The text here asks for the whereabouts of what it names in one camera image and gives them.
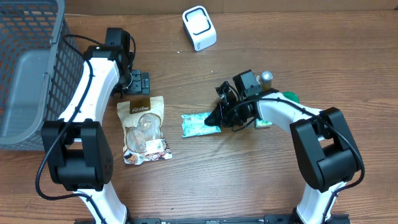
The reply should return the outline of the green lid glass jar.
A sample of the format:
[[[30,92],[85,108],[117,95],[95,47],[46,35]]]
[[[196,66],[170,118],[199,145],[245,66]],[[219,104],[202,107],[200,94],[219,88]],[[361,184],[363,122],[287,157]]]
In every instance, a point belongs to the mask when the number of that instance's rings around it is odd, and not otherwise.
[[[283,92],[282,94],[283,94],[283,96],[286,97],[287,99],[289,99],[289,100],[291,100],[291,101],[294,101],[294,102],[296,102],[296,103],[300,103],[300,100],[299,100],[298,96],[297,96],[294,92],[285,91],[285,92]]]

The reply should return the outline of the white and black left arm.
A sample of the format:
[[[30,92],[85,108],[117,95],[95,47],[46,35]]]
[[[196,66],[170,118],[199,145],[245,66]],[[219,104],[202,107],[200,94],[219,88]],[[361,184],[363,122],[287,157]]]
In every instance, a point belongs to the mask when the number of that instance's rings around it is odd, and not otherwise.
[[[113,92],[131,86],[135,53],[115,41],[89,46],[70,104],[41,129],[45,156],[35,177],[37,194],[46,200],[80,198],[93,223],[132,223],[111,183],[113,155],[101,123]]]

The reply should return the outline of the brown snack packet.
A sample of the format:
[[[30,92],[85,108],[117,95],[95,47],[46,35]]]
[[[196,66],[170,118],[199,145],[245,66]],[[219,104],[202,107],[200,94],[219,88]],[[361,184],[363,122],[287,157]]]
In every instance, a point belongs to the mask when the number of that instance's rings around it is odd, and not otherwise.
[[[169,160],[172,151],[162,132],[164,97],[155,96],[117,104],[117,114],[124,131],[125,164]]]

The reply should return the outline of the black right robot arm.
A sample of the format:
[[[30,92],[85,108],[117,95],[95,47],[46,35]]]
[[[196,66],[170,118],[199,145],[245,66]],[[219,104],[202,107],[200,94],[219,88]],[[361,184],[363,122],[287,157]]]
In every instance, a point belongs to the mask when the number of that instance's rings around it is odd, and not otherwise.
[[[291,214],[265,215],[264,223],[349,223],[331,212],[338,194],[364,178],[364,163],[342,112],[309,108],[258,83],[216,88],[221,101],[207,126],[239,131],[255,119],[270,121],[292,136],[298,167],[306,182]]]

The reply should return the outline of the teal Kleenex tissue pack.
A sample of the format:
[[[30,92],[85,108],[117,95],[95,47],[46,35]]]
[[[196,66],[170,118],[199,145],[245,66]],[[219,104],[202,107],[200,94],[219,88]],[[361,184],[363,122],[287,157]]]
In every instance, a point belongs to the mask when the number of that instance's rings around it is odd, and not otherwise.
[[[256,129],[264,129],[264,128],[268,128],[271,125],[272,125],[272,123],[269,121],[265,121],[263,119],[256,119],[254,127]]]

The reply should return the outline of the mint green wet wipes pack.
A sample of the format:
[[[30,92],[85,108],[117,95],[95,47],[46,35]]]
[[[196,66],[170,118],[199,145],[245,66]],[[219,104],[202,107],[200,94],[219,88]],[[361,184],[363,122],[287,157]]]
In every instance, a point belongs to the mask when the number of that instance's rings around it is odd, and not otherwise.
[[[204,136],[208,134],[220,133],[221,128],[219,128],[218,126],[208,126],[205,124],[205,119],[210,114],[210,112],[198,114],[183,114],[182,137],[190,138],[195,136]]]

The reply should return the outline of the yellow oil bottle silver cap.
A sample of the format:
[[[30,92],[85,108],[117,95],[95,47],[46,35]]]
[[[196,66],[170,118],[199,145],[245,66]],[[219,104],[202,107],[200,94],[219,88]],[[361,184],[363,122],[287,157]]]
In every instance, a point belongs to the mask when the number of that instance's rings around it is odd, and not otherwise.
[[[261,85],[264,91],[271,89],[273,74],[270,71],[263,71],[256,77],[256,81]]]

